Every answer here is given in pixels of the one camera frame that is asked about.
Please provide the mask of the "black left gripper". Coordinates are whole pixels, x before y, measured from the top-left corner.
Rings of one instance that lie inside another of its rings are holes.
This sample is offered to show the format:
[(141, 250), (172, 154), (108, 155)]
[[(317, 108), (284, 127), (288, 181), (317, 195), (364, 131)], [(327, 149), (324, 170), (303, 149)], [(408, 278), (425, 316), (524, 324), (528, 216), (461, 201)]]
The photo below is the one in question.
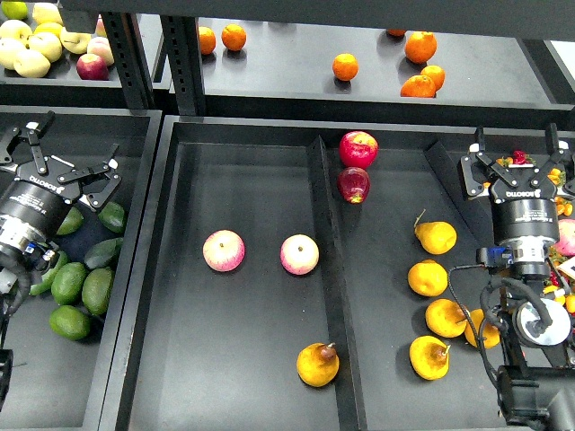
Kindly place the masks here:
[[(32, 243), (51, 240), (77, 200), (92, 211), (101, 211), (122, 180), (114, 159), (117, 144), (102, 162), (80, 170), (54, 155), (45, 158), (40, 139), (55, 117), (49, 110), (39, 121), (23, 128), (12, 126), (1, 134), (1, 170), (15, 173), (1, 197), (1, 244), (20, 252)], [(31, 149), (32, 162), (19, 165), (13, 152), (22, 143)], [(84, 186), (98, 180), (106, 180), (106, 185), (100, 191), (84, 193)]]

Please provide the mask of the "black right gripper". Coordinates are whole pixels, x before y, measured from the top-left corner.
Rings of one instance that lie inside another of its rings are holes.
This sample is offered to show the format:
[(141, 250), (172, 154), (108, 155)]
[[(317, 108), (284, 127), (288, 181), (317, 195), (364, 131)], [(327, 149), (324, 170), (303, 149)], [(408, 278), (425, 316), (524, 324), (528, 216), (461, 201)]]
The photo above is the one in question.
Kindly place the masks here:
[[(515, 278), (549, 277), (548, 251), (560, 239), (556, 192), (574, 197), (574, 153), (559, 139), (555, 123), (545, 129), (545, 148), (549, 157), (525, 184), (512, 184), (510, 171), (487, 155), (482, 126), (475, 129), (474, 142), (459, 161), (465, 198), (487, 197), (490, 188), (494, 242), (510, 251), (510, 271)], [(565, 183), (557, 191), (552, 182), (544, 180), (559, 167), (565, 169)]]

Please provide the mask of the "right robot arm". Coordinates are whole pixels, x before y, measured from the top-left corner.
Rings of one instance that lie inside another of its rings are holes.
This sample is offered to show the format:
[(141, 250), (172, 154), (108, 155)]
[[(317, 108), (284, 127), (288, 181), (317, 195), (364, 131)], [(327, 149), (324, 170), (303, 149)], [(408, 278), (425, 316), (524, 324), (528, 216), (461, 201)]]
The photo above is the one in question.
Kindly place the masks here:
[(542, 165), (502, 165), (485, 151), (482, 128), (458, 164), (462, 195), (458, 211), (478, 241), (477, 265), (490, 280), (480, 293), (484, 313), (472, 326), (480, 350), (485, 326), (500, 334), (503, 363), (484, 365), (510, 426), (534, 430), (574, 428), (574, 319), (544, 294), (559, 273), (549, 252), (560, 239), (554, 200), (560, 189), (548, 173), (569, 160), (557, 128), (545, 131), (548, 158)]

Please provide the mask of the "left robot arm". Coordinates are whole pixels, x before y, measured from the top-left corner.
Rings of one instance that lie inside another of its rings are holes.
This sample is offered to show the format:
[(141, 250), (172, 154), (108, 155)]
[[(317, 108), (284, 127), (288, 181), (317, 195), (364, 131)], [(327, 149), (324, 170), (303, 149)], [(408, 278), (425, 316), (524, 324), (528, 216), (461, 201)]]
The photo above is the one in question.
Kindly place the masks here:
[(13, 175), (1, 196), (1, 339), (31, 287), (58, 262), (53, 238), (70, 209), (80, 202), (101, 212), (121, 182), (117, 144), (101, 162), (84, 168), (43, 154), (40, 140), (54, 119), (50, 110), (1, 137), (1, 170)]

